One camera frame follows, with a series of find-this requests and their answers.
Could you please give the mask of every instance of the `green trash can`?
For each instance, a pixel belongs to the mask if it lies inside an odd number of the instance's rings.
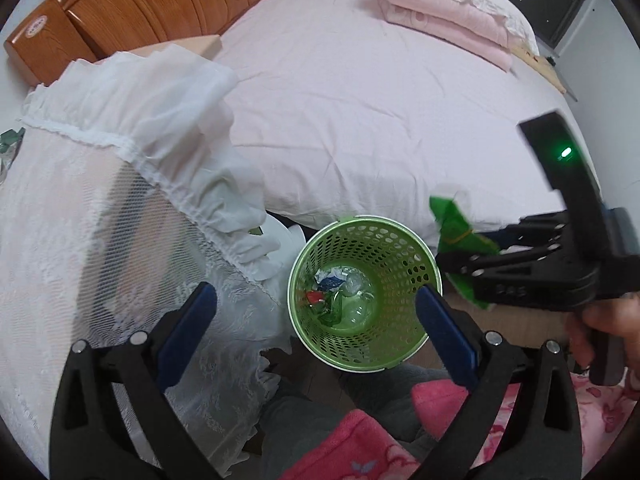
[[[332,267],[358,270],[372,289],[365,305],[345,300],[347,313],[365,311],[357,321],[325,326],[309,305],[306,294],[316,272]],[[300,340],[321,361],[338,370],[377,372],[405,361],[427,341],[414,307],[425,283],[442,293],[434,257],[418,235],[387,218],[345,219],[319,231],[298,255],[289,277],[289,315]]]

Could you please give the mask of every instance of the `wooden headboard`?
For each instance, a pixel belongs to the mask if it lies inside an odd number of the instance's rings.
[[[221,34],[260,0],[45,0],[4,47],[25,80],[50,84],[73,60]]]

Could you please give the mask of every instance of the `silver bolt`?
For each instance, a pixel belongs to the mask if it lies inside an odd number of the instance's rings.
[[[75,343],[71,345],[71,351],[74,354],[81,354],[86,348],[86,341],[84,339],[79,339]]]
[[[546,342],[546,349],[549,350],[552,354],[560,353],[560,345],[558,344],[558,342],[553,340]]]
[[[492,346],[500,346],[502,344],[502,336],[497,332],[487,332],[484,334],[484,338]]]
[[[146,332],[136,332],[129,338],[129,342],[132,345],[142,345],[146,342],[148,335]]]

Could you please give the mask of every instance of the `mattress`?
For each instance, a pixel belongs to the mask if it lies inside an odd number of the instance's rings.
[[[236,70],[232,142],[261,168],[266,207],[321,228],[393,218],[434,246],[431,195],[477,229],[564,209],[517,124],[564,98],[519,59],[480,57],[387,23],[376,0],[263,0],[222,37]]]

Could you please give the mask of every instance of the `hand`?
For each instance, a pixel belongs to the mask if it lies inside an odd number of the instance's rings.
[[[589,329],[621,336],[625,340],[627,365],[640,378],[640,296],[596,301],[584,309],[582,320],[570,314],[566,331],[575,360],[582,368],[588,367],[595,357],[589,342]]]

